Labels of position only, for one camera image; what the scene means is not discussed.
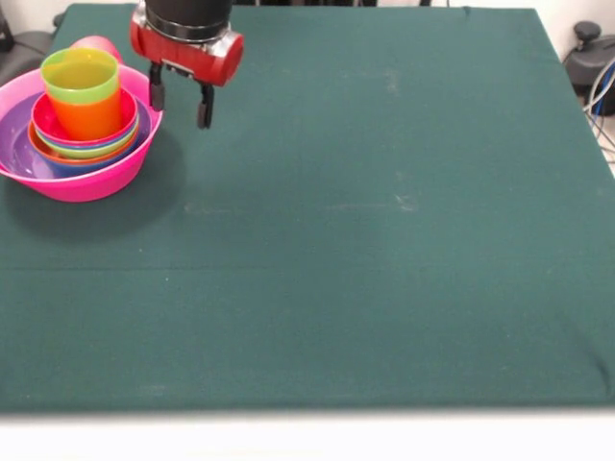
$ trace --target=green cloth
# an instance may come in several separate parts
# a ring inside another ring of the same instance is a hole
[[[71,7],[55,41],[133,6]],[[534,11],[235,8],[139,177],[0,184],[3,412],[611,405],[615,183]]]

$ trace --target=green cup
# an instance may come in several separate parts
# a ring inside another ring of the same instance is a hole
[[[47,93],[76,105],[94,104],[119,88],[119,64],[109,53],[90,48],[60,50],[40,67]]]

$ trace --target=black object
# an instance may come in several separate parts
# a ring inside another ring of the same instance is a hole
[[[581,44],[581,47],[592,40],[598,38],[603,30],[598,24],[591,21],[581,21],[575,24],[575,35]]]
[[[202,100],[199,104],[199,111],[197,113],[197,124],[202,130],[211,127],[211,118],[213,116],[213,85],[202,84],[201,85]]]
[[[306,7],[352,7],[353,0],[304,0]],[[255,0],[234,0],[234,5],[243,5],[253,7]],[[262,7],[289,7],[292,6],[290,0],[260,0]],[[363,0],[363,7],[376,7],[377,0]]]
[[[206,41],[229,25],[233,0],[148,0],[147,20],[166,36]]]
[[[0,7],[0,52],[9,52],[13,46],[14,39],[11,34],[11,28],[9,27],[9,21],[4,17],[2,7]]]
[[[53,36],[25,32],[15,36],[0,7],[0,85],[40,66],[51,48]]]
[[[590,21],[577,23],[574,30],[578,46],[566,57],[564,66],[575,93],[587,103],[598,74],[615,57],[615,36],[601,36],[600,26]],[[602,114],[614,113],[615,90],[611,88],[604,95]]]
[[[164,109],[164,83],[162,82],[162,66],[152,62],[150,66],[150,106],[154,110]]]
[[[56,28],[56,30],[58,30],[60,28],[60,26],[62,25],[62,23],[64,22],[64,18],[66,17],[66,13],[65,12],[61,12],[60,14],[56,14],[54,16],[54,27]]]

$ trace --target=white wall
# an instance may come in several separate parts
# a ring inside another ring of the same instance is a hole
[[[97,3],[127,3],[131,0],[98,0]],[[572,27],[582,19],[597,21],[606,33],[615,33],[615,0],[450,0],[452,6],[536,8],[559,56],[574,46]],[[0,0],[15,33],[51,30],[55,14],[71,3],[96,0]],[[418,5],[419,0],[380,0],[382,6]],[[446,0],[433,0],[434,6]]]

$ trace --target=blue bowl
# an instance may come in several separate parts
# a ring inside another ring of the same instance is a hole
[[[150,129],[151,129],[151,121],[150,121],[147,108],[145,108],[145,106],[140,104],[140,102],[138,103],[138,114],[139,114],[139,120],[140,120],[138,132],[136,133],[135,140],[131,143],[131,145],[124,152],[122,152],[118,156],[109,158],[104,161],[88,163],[84,165],[55,162],[51,158],[46,157],[40,152],[38,152],[37,149],[28,140],[28,133],[27,133],[28,128],[24,130],[23,135],[25,135],[27,144],[30,145],[30,148],[32,149],[32,151],[36,152],[37,157],[41,158],[44,161],[44,163],[46,163],[47,166],[50,168],[51,173],[54,178],[70,178],[73,176],[81,176],[87,173],[92,173],[94,171],[100,170],[102,168],[105,168],[109,165],[112,165],[118,162],[122,158],[132,153],[138,146],[140,146],[143,143],[143,141],[147,139],[150,133]]]

